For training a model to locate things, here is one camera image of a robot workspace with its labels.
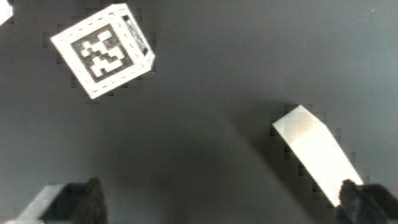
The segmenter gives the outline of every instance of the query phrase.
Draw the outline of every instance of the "white rectangular card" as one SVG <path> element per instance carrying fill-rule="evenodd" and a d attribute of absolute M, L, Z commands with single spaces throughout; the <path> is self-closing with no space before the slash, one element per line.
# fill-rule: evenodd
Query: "white rectangular card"
<path fill-rule="evenodd" d="M 325 124 L 298 106 L 273 123 L 334 207 L 339 205 L 343 181 L 362 180 Z"/>
<path fill-rule="evenodd" d="M 9 5 L 9 1 L 0 0 L 0 25 L 3 24 L 3 22 L 10 18 L 12 14 L 14 13 L 12 13 L 12 7 Z"/>

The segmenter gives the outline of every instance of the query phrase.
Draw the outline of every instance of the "black and white square pattern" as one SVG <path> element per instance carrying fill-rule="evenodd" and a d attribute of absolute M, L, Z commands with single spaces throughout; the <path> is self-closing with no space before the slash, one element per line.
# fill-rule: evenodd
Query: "black and white square pattern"
<path fill-rule="evenodd" d="M 71 46 L 94 82 L 105 80 L 133 65 L 133 60 L 110 25 L 80 38 L 71 43 Z"/>
<path fill-rule="evenodd" d="M 51 37 L 92 99 L 151 70 L 154 54 L 133 18 L 128 5 L 113 4 Z"/>

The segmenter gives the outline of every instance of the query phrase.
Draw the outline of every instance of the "dark gray surface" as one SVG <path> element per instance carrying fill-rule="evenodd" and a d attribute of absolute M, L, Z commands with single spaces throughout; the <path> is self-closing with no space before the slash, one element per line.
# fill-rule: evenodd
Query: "dark gray surface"
<path fill-rule="evenodd" d="M 332 223 L 270 122 L 309 105 L 398 192 L 398 2 L 131 0 L 158 72 L 87 104 L 42 32 L 96 6 L 18 0 L 0 27 L 2 220 L 42 185 L 98 176 L 112 224 Z"/>

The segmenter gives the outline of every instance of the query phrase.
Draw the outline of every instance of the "white paper card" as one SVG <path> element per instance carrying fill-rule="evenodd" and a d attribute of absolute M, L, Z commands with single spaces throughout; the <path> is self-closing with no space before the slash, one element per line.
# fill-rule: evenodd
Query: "white paper card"
<path fill-rule="evenodd" d="M 327 126 L 307 109 L 298 106 L 273 123 L 273 127 L 330 203 L 337 206 L 343 181 L 350 179 L 357 185 L 362 185 L 362 180 Z"/>
<path fill-rule="evenodd" d="M 14 15 L 12 7 L 7 0 L 0 0 L 0 25 Z"/>

